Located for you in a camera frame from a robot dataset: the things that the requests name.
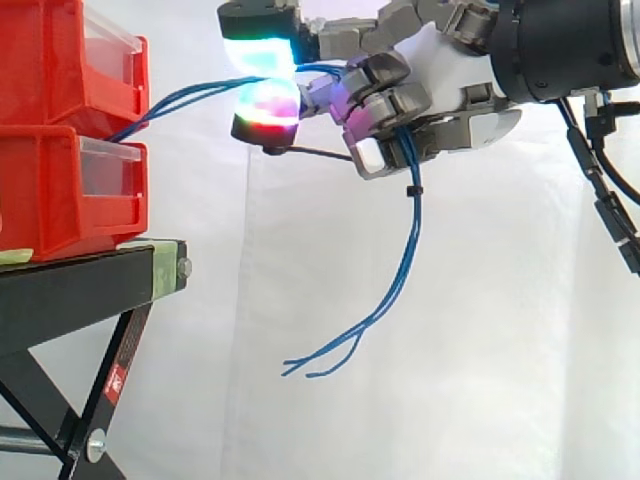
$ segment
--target white backdrop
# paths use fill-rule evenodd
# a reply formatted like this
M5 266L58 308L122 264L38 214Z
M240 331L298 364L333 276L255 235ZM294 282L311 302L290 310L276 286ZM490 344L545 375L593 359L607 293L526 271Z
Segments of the white backdrop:
M155 100L235 75L220 2L89 3L149 37ZM363 16L382 1L343 3L303 5ZM410 226L409 179L365 183L340 162L249 155L228 136L233 107L217 98L140 135L151 233L187 239L195 273L154 308L112 428L128 478L640 478L640 285L552 108L526 108L490 149L423 168L424 234L404 295L344 370L308 381L281 379L281 363L384 295ZM640 185L634 125L611 147ZM326 119L303 124L299 143L342 148ZM76 404L108 327L37 351ZM0 456L0 478L54 478L52 465Z

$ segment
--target rainbow light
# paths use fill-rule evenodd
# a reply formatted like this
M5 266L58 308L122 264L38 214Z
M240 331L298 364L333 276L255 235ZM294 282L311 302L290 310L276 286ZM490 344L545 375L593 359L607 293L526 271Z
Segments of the rainbow light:
M250 123L295 127L300 122L300 90L294 80L273 78L241 90L236 115Z
M231 62L245 75L292 78L296 72L289 40L225 40L225 49Z

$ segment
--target red plastic drawer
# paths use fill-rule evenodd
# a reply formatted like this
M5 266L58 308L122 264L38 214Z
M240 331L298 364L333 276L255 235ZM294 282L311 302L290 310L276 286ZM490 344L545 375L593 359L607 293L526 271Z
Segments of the red plastic drawer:
M49 261L113 250L147 230L147 150L70 127L0 127L0 252Z
M149 109L147 42L82 0L0 0L0 125L106 138Z

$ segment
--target metal frame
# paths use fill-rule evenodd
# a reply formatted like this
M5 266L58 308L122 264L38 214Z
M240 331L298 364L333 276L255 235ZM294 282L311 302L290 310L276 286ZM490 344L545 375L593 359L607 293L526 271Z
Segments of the metal frame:
M165 287L162 275L171 272L175 289L165 287L163 294L174 293L186 287L190 273L186 244L160 243L175 253L169 259L173 268L165 268L167 249L158 255L158 242L52 264L0 267L0 395L31 429L0 427L0 452L54 456L62 463L59 480L125 479L106 453L109 426L158 298L157 283ZM29 348L117 314L78 414Z

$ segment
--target blue cable bundle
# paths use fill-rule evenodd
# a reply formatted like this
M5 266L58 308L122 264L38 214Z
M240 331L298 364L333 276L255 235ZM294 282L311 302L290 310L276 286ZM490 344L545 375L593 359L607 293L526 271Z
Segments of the blue cable bundle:
M326 377L338 371L353 357L354 353L358 349L358 346L360 345L360 342L362 341L364 333L374 324L376 324L382 317L384 317L389 312L389 310L391 310L391 307L393 307L393 305L396 303L398 297L400 297L400 294L404 289L407 278L409 277L409 273L411 271L411 266L413 265L416 249L420 240L420 233L422 231L422 178L420 175L418 153L416 151L415 144L413 142L413 139L411 138L409 131L406 128L400 128L397 130L397 136L400 140L403 154L407 158L409 167L411 169L413 190L415 193L415 195L413 195L413 225L411 227L409 239L407 240L407 246L405 248L404 255L402 256L402 261L400 262L400 267L398 268L398 273L396 274L396 277L393 280L393 283L391 284L387 295L371 315L369 315L362 322L358 323L351 329L344 332L333 341L329 342L314 354L308 357L299 358L297 360L287 360L286 362L284 362L284 365L290 368L282 374L283 377L291 375L310 362L327 355L328 353L344 345L346 342L353 340L353 346L351 347L351 350L349 351L347 356L338 364L324 372L308 373L306 377Z
M333 75L336 78L341 78L344 70L340 67L336 67L333 65L303 65L297 70L299 73L305 72L320 72L326 73L329 75ZM123 140L129 138L131 135L136 133L144 124L155 120L156 118L164 117L165 115L169 115L177 110L185 108L189 105L192 105L196 102L204 100L206 98L212 97L214 95L218 95L220 93L228 92L234 88L241 87L243 85L248 85L251 83L261 82L265 80L264 78L259 77L246 77L239 78L235 80L226 80L222 82L210 82L210 83L201 83L198 85L192 85L190 87L183 88L182 90L178 90L177 92L172 93L166 98L162 99L157 103L149 112L141 118L138 122L133 123L128 128L123 131L117 133L112 136L108 140L111 142L122 142ZM413 265L413 260L415 258L416 250L418 247L418 242L420 240L420 233L422 231L422 178L420 175L420 163L418 153L416 151L415 144L411 135L407 128L400 128L397 130L397 137L400 141L400 145L402 147L403 154L407 159L409 164L409 168L411 170L411 177L413 179L413 208L414 208L414 218L413 225L411 227L411 233L409 234L409 239L407 240L407 245L404 251L404 255L402 256L402 261L400 262L400 266L398 268L398 272L396 277L387 292L387 295L384 297L380 305L374 310L374 312L365 318L362 322L355 325L351 329L344 332L342 335L329 342L327 345L322 347L320 350L315 352L314 354L299 358L297 360L287 360L284 362L284 365L290 367L286 372L282 374L283 377L289 376L292 373L298 371L305 365L310 362L327 355L328 353L334 351L340 346L344 345L346 342L353 340L354 343L349 350L347 356L341 360L337 365L326 370L324 372L317 373L309 373L307 374L307 378L319 378L326 377L331 375L332 373L338 371L344 365L349 362L349 360L353 357L364 333L371 328L374 324L376 324L381 318L383 318L389 310L396 303L400 294L402 293L405 284L407 283L407 279L409 277L409 273L411 271L411 267Z
M327 73L329 75L333 75L336 78L340 78L342 76L343 69L333 65L323 65L323 64L314 64L314 65L302 65L298 67L298 72L306 73L306 72L319 72L319 73ZM204 100L209 97L213 97L214 95L218 95L220 93L228 92L229 90L233 90L234 88L242 87L244 85L249 85L250 83L257 83L265 80L261 77L245 77L238 78L234 80L224 80L221 82L208 82L208 83L200 83L197 85L191 85L190 87L183 88L178 90L177 92L172 93L171 95L160 100L147 114L138 120L135 123L132 123L129 127L125 128L121 132L116 133L112 137L109 137L107 141L120 143L131 135L140 130L143 125L146 123L155 120L157 118L164 117L165 115L169 115L177 110L181 110L189 105L193 105L201 100Z

